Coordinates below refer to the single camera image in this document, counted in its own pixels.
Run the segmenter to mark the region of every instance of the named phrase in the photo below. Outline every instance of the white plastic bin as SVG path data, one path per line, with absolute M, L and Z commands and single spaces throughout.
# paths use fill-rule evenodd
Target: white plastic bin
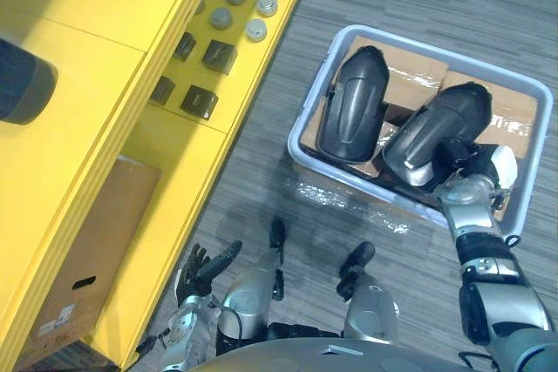
M 533 190 L 534 178 L 537 167 L 539 166 L 542 147 L 548 129 L 553 96 L 548 88 L 541 82 L 488 63 L 483 63 L 473 58 L 363 25 L 351 25 L 342 29 L 333 39 L 327 56 L 316 75 L 316 80 L 311 86 L 308 97 L 304 101 L 303 108 L 290 132 L 288 147 L 289 153 L 295 162 L 301 166 L 319 172 L 324 176 L 342 182 L 347 186 L 367 193 L 370 196 L 389 202 L 394 206 L 399 206 L 422 218 L 447 227 L 446 219 L 439 211 L 331 166 L 305 153 L 300 147 L 299 141 L 301 135 L 314 114 L 320 97 L 327 93 L 337 67 L 341 64 L 344 55 L 357 36 L 367 37 L 379 41 L 380 43 L 393 45 L 398 48 L 422 54 L 423 56 L 435 58 L 439 61 L 448 63 L 449 71 L 465 73 L 472 77 L 480 78 L 515 91 L 520 91 L 536 98 L 537 113 L 531 131 L 529 148 L 525 158 L 520 161 L 519 176 L 515 183 L 514 191 L 509 199 L 506 213 L 504 214 L 502 222 L 500 222 L 500 229 L 506 236 L 512 234 L 520 235 L 527 215 L 527 207 Z

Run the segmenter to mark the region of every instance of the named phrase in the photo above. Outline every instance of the cardboard box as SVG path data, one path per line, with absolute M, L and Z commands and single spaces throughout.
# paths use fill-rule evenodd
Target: cardboard box
M 322 122 L 323 109 L 325 108 L 326 98 L 320 98 L 320 102 L 317 105 L 316 112 L 310 119 L 306 130 L 304 130 L 303 135 L 300 138 L 300 144 L 312 152 L 318 153 L 316 147 L 316 137 L 318 130 L 320 129 L 320 123 Z M 376 143 L 376 149 L 374 150 L 374 155 L 371 160 L 366 161 L 360 165 L 344 165 L 347 169 L 355 171 L 357 174 L 362 174 L 365 177 L 376 178 L 380 171 L 378 170 L 378 165 L 375 162 L 375 158 L 382 150 L 382 147 L 391 138 L 393 134 L 397 131 L 397 127 L 388 122 L 382 123 L 382 128 L 380 130 L 380 135 L 378 137 L 378 142 Z
M 483 85 L 492 94 L 492 121 L 476 142 L 508 145 L 517 159 L 525 157 L 537 113 L 536 98 L 456 71 L 447 72 L 440 91 L 467 82 Z
M 123 157 L 116 160 L 44 300 L 15 370 L 93 329 L 159 177 L 159 169 Z
M 390 71 L 390 81 L 384 96 L 386 103 L 413 112 L 438 94 L 439 87 L 446 75 L 447 64 L 415 52 L 402 50 L 368 38 L 356 37 L 345 54 L 342 65 L 359 48 L 366 45 L 373 45 L 382 51 Z M 339 70 L 336 72 L 334 81 L 337 80 L 338 73 Z

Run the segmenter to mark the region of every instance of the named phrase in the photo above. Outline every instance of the gray carpet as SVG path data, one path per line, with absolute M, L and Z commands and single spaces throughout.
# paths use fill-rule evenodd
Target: gray carpet
M 466 54 L 556 92 L 556 16 L 556 0 L 302 0 L 188 244 L 200 242 L 214 255 L 244 241 L 215 293 L 222 296 L 265 251 L 269 222 L 279 214 L 289 228 L 286 295 L 274 304 L 272 321 L 339 331 L 346 305 L 335 293 L 337 266 L 357 243 L 371 240 L 377 255 L 369 271 L 400 307 L 400 343 L 454 361 L 458 351 L 475 350 L 461 333 L 459 263 L 449 233 L 297 171 L 285 154 L 287 137 L 331 39 L 346 25 L 367 24 Z M 556 159 L 554 115 L 515 253 L 558 320 Z M 173 311 L 168 289 L 148 333 L 166 327 Z M 156 346 L 133 370 L 157 370 L 161 350 Z

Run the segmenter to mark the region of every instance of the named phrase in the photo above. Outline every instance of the box handle hole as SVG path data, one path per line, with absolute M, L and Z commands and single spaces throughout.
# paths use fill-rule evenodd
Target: box handle hole
M 74 283 L 71 289 L 75 290 L 80 289 L 81 287 L 87 287 L 91 285 L 96 279 L 97 276 L 90 276 L 89 278 L 82 279 L 81 281 L 77 281 L 76 283 Z

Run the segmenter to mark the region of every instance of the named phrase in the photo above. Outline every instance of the black curved cover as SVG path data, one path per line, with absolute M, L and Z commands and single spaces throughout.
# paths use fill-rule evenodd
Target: black curved cover
M 53 66 L 0 39 L 0 120 L 31 122 L 51 99 L 56 80 Z
M 472 143 L 490 124 L 492 96 L 473 82 L 443 90 L 399 128 L 382 150 L 385 168 L 404 186 L 430 192 L 455 170 L 439 156 L 449 137 Z
M 327 159 L 346 164 L 371 159 L 389 78 L 382 51 L 372 46 L 359 49 L 343 64 L 317 134 L 316 147 Z

